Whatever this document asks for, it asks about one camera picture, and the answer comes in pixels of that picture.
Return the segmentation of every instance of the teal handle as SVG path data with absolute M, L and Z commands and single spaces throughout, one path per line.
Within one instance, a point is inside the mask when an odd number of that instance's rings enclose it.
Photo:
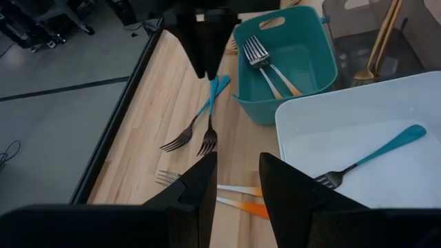
M 229 76 L 222 76 L 222 79 L 220 80 L 220 84 L 218 85 L 218 88 L 216 90 L 216 96 L 214 98 L 218 97 L 218 95 L 223 91 L 223 89 L 227 87 L 230 81 L 231 78 Z M 202 108 L 198 111 L 198 114 L 196 115 L 200 116 L 202 112 L 204 112 L 204 110 L 208 107 L 208 105 L 209 105 L 209 99 L 207 99 L 207 101 L 204 103 L 204 106 L 202 106 Z
M 412 125 L 408 127 L 405 131 L 401 132 L 398 136 L 393 138 L 393 140 L 389 141 L 386 145 L 383 145 L 380 149 L 376 150 L 371 155 L 357 162 L 357 165 L 362 165 L 371 159 L 374 159 L 378 156 L 381 156 L 387 152 L 390 152 L 393 149 L 397 149 L 402 147 L 403 145 L 407 145 L 412 143 L 419 138 L 426 135 L 427 131 L 420 125 Z
M 213 114 L 214 99 L 216 98 L 216 90 L 218 88 L 219 76 L 209 82 L 209 115 Z

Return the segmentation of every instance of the white utensil handle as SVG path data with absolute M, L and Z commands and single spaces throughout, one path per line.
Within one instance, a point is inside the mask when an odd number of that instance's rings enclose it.
M 218 189 L 228 190 L 232 192 L 239 192 L 249 194 L 252 196 L 262 197 L 262 189 L 260 187 L 242 187 L 242 186 L 230 186 L 230 185 L 218 185 Z
M 267 74 L 263 71 L 262 68 L 259 68 L 260 72 L 262 72 L 263 77 L 265 77 L 265 80 L 268 83 L 268 86 L 271 88 L 271 91 L 273 92 L 274 97 L 276 97 L 276 99 L 281 99 L 282 95 L 277 91 L 277 89 L 274 87 L 273 83 L 271 82 L 271 80 L 269 80 L 269 77 L 267 76 Z
M 285 83 L 285 85 L 287 85 L 287 87 L 289 88 L 289 91 L 292 93 L 293 96 L 300 96 L 302 94 L 302 92 L 298 91 L 297 88 L 292 85 L 291 82 L 289 82 L 289 80 L 286 78 L 285 75 L 282 74 L 282 72 L 277 69 L 277 67 L 273 64 L 270 64 L 269 66 L 271 66 L 271 68 L 273 68 L 273 70 L 277 73 L 277 75 L 282 79 L 283 83 Z

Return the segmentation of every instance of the wooden table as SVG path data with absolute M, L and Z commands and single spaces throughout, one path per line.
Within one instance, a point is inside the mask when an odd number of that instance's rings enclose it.
M 369 0 L 352 0 L 366 2 Z M 302 1 L 321 14 L 322 0 Z M 243 19 L 257 14 L 243 14 Z M 232 81 L 217 98 L 214 129 L 218 133 L 218 183 L 257 186 L 261 152 L 279 156 L 276 128 L 254 124 L 232 99 L 237 89 L 237 57 L 225 55 L 219 74 Z M 199 157 L 207 129 L 207 113 L 194 126 L 189 144 L 174 152 L 159 147 L 176 138 L 189 124 L 209 95 L 207 79 L 198 79 L 178 40 L 164 31 L 148 63 L 112 149 L 96 181 L 89 203 L 144 203 L 161 190 L 155 183 L 158 169 L 183 173 Z M 232 200 L 262 203 L 261 198 L 218 191 Z M 212 247 L 276 247 L 268 220 L 216 204 Z

